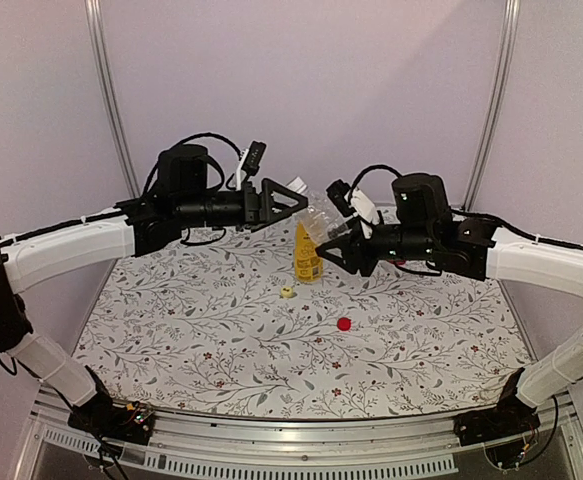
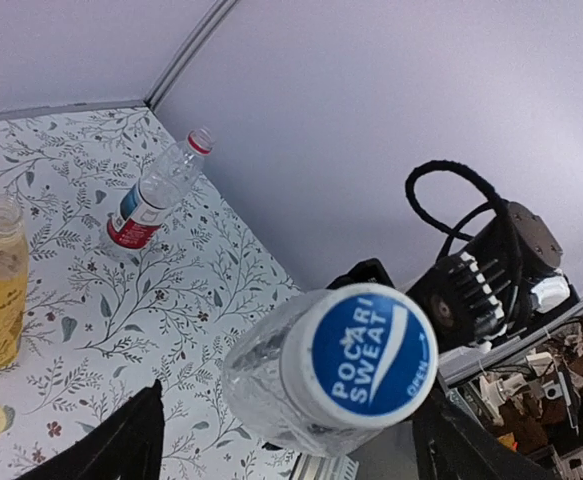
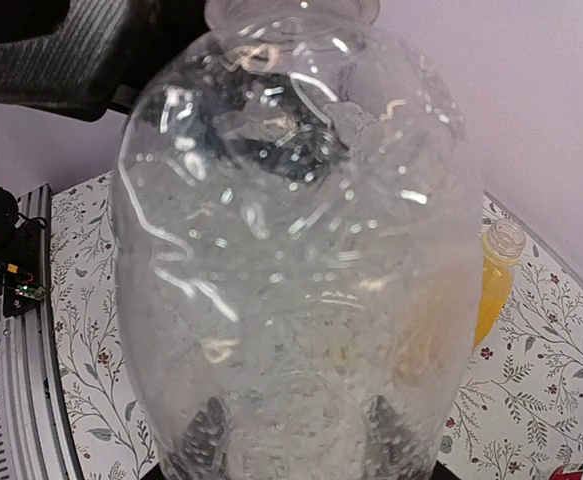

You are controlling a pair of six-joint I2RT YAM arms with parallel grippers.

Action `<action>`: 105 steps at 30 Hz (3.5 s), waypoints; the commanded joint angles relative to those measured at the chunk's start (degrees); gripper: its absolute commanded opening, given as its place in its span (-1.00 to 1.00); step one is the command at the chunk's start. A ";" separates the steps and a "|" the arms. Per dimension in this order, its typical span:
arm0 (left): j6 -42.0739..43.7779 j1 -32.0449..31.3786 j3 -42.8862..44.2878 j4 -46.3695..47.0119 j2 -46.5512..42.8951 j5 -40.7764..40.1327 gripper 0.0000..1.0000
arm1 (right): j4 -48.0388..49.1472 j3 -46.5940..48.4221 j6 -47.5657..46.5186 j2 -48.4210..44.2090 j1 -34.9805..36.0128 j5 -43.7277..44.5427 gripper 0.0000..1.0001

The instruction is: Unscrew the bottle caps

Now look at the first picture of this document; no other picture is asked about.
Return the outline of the white blue bottle cap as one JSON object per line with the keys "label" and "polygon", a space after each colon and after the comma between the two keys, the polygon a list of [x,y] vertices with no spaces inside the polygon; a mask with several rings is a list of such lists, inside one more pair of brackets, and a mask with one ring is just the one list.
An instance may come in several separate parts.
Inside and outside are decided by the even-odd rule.
{"label": "white blue bottle cap", "polygon": [[308,186],[307,184],[300,178],[300,177],[296,177],[294,178],[288,185],[287,187],[292,190],[295,193],[299,193],[299,194],[303,194]]}

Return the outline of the clear bottle blue cap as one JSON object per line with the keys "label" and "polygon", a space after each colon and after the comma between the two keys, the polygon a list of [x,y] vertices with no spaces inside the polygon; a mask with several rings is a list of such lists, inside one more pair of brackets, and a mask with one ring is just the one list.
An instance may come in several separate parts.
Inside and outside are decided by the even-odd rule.
{"label": "clear bottle blue cap", "polygon": [[357,223],[351,216],[344,217],[336,209],[327,197],[326,191],[311,189],[308,186],[302,195],[308,198],[308,206],[297,214],[298,220],[317,246],[349,234],[351,227]]}

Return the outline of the yellow juice bottle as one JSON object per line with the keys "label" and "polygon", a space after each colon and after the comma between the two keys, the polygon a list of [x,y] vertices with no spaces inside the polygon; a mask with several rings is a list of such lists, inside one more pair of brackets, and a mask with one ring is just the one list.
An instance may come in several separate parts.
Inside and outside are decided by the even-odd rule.
{"label": "yellow juice bottle", "polygon": [[294,272],[302,283],[314,283],[323,276],[323,259],[317,255],[316,244],[301,222],[295,232]]}

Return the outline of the beige bottle cap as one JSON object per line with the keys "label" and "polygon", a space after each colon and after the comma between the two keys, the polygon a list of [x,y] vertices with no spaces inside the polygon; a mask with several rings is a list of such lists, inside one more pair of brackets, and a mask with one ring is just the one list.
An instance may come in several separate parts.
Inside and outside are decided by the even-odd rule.
{"label": "beige bottle cap", "polygon": [[294,297],[294,289],[292,287],[282,287],[281,296],[285,299],[290,299]]}

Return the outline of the red bottle cap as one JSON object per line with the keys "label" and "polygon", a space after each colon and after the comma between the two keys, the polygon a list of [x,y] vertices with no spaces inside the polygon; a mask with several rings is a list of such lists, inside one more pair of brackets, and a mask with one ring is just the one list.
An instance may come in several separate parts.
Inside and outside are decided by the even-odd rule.
{"label": "red bottle cap", "polygon": [[349,331],[352,328],[352,321],[350,318],[341,317],[337,320],[337,328],[340,331]]}

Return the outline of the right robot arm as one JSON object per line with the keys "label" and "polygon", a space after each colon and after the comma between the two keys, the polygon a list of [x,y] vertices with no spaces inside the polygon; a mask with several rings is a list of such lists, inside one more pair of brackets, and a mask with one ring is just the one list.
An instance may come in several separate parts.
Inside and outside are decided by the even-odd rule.
{"label": "right robot arm", "polygon": [[[359,207],[357,188],[342,181],[327,190],[350,216],[350,229],[317,254],[351,274],[370,276],[381,261],[425,261],[433,269],[484,281],[516,281],[583,298],[583,245],[532,235],[488,214],[461,213],[447,200],[437,175],[395,178],[397,220],[387,224],[371,207]],[[583,379],[583,326],[542,360],[510,377],[488,427],[508,436],[523,424],[527,408]]]}

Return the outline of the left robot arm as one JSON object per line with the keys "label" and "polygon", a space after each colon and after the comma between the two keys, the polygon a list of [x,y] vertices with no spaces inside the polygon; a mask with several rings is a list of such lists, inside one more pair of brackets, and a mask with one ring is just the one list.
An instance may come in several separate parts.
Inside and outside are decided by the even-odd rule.
{"label": "left robot arm", "polygon": [[268,178],[259,188],[241,177],[232,190],[211,186],[208,171],[218,167],[206,147],[181,142],[159,154],[155,181],[140,197],[91,216],[0,236],[0,353],[60,392],[99,434],[112,433],[120,423],[110,395],[87,367],[34,330],[21,295],[92,264],[155,253],[186,230],[258,231],[308,205],[305,196]]}

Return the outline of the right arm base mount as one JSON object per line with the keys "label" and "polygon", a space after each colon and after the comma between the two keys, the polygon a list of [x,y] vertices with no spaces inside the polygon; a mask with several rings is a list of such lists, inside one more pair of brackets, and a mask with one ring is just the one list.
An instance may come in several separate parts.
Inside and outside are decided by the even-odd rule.
{"label": "right arm base mount", "polygon": [[493,407],[470,410],[453,418],[453,433],[462,446],[530,432],[539,426],[537,408],[527,406],[513,392],[504,393]]}

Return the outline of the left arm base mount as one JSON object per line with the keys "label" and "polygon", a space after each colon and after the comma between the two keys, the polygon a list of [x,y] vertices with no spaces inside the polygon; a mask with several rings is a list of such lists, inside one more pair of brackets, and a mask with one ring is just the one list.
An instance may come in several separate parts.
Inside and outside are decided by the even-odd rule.
{"label": "left arm base mount", "polygon": [[101,438],[148,445],[155,425],[155,411],[146,403],[114,403],[104,383],[86,367],[95,382],[95,396],[80,407],[73,406],[68,425]]}

